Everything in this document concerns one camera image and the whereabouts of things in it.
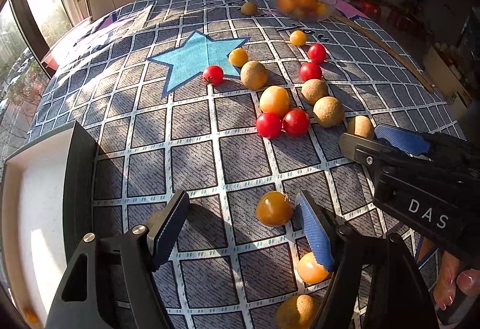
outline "blue gripper pad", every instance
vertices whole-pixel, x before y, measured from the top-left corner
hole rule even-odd
[[[295,198],[296,211],[303,218],[303,231],[307,237],[311,251],[317,263],[332,272],[335,270],[335,262],[330,250],[330,239],[315,215],[304,195],[299,192]]]
[[[426,154],[430,149],[429,143],[425,142],[421,133],[395,128],[390,125],[377,125],[375,136],[378,140],[384,138],[392,146],[415,156]]]

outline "blue star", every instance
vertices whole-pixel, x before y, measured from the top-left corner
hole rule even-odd
[[[148,61],[169,67],[162,97],[202,73],[209,65],[221,67],[224,77],[238,78],[239,70],[229,63],[228,55],[248,40],[248,38],[213,40],[199,31],[194,31],[182,46],[148,58]]]

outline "grid pattern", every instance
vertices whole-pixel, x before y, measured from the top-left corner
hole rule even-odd
[[[393,229],[412,254],[416,251],[414,231],[373,206],[367,170],[341,156],[338,138],[350,117],[363,114],[374,124],[463,136],[438,95],[426,92],[404,67],[347,25],[330,19],[295,22],[268,0],[256,0],[260,14],[245,17],[239,12],[244,1],[142,0],[118,9],[120,21],[132,19],[120,22],[114,31],[119,37],[95,52],[81,52],[58,70],[28,134],[31,141],[75,119],[98,141],[92,211],[100,237],[144,223],[174,190],[188,191],[188,219],[170,261],[154,274],[177,329],[272,328],[275,310],[286,298],[325,293],[329,280],[305,284],[295,271],[310,250],[298,223],[268,228],[257,221],[256,203],[270,190],[294,198],[307,189],[361,233],[381,237]],[[410,59],[375,23],[355,20]],[[330,94],[346,107],[346,119],[336,128],[318,126],[300,97],[298,68],[307,61],[307,46],[289,43],[298,28],[309,42],[327,49],[323,73]],[[236,79],[215,88],[192,79],[162,98],[167,67],[146,58],[180,46],[194,30],[213,39],[250,37],[244,45],[250,59],[267,67],[267,85],[286,88],[292,105],[306,108],[309,132],[299,138],[259,137],[254,123],[262,91],[247,90]],[[432,289],[437,253],[426,263],[422,274]],[[366,310],[368,271],[352,317],[357,329]],[[115,283],[118,313],[128,326],[126,293],[121,281]]]

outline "brown ball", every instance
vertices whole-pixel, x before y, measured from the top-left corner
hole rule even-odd
[[[240,9],[243,15],[251,17],[258,11],[257,4],[255,2],[246,2]]]
[[[350,119],[346,128],[346,132],[349,134],[355,134],[357,136],[369,138],[371,140],[374,137],[374,126],[371,124],[371,121],[368,117],[355,116]]]
[[[309,295],[296,295],[287,299],[275,313],[275,323],[280,329],[309,329],[320,303]]]
[[[317,100],[328,96],[327,85],[318,79],[307,80],[301,87],[301,94],[313,106]]]
[[[250,90],[260,90],[268,80],[267,69],[257,61],[246,62],[240,71],[240,80]]]
[[[330,128],[338,125],[345,116],[342,102],[332,96],[317,100],[313,107],[313,115],[320,126]]]

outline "wooden stick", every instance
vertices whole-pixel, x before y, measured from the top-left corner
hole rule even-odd
[[[390,56],[392,56],[395,60],[397,60],[400,64],[402,64],[405,68],[407,68],[413,76],[415,76],[420,83],[427,89],[429,93],[434,93],[434,88],[432,85],[425,79],[422,74],[417,70],[417,68],[412,65],[410,62],[405,60],[401,55],[399,55],[395,50],[393,50],[389,45],[383,42],[380,38],[376,37],[368,30],[364,29],[360,25],[357,25],[355,22],[351,21],[348,18],[341,16],[340,14],[332,14],[332,18],[335,18],[337,21],[343,22],[350,26],[352,29],[355,29],[359,33],[363,34],[369,40],[375,42],[378,46],[380,46],[385,52],[387,52]]]

